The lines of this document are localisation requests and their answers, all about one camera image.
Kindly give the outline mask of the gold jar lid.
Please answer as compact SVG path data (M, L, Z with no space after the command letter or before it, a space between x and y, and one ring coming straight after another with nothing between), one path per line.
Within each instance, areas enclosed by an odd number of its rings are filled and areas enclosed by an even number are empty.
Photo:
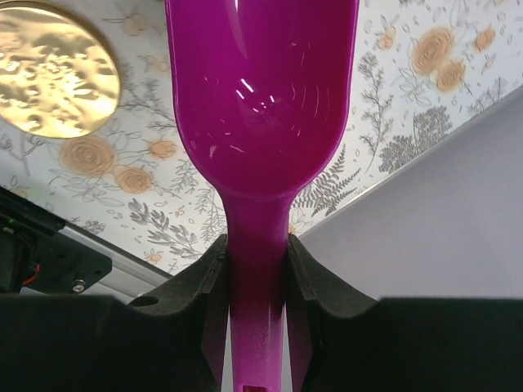
M1 3L1 117L58 139L103 127L122 81L110 44L73 12L44 1Z

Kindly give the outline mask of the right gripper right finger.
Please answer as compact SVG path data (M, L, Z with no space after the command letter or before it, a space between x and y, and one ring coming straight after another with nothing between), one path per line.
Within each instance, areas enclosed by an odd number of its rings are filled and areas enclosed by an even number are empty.
M286 312L296 391L519 391L517 299L374 300L288 242Z

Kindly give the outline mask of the magenta plastic scoop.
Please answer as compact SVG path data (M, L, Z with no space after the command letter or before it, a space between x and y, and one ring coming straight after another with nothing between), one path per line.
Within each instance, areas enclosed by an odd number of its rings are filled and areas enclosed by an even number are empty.
M168 1L186 152L226 214L233 388L278 391L293 200L346 126L356 1Z

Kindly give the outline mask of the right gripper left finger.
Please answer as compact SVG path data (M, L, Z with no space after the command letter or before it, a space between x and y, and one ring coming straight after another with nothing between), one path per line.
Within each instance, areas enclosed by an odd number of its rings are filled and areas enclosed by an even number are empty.
M1 298L4 391L218 391L228 300L225 236L124 304L111 296Z

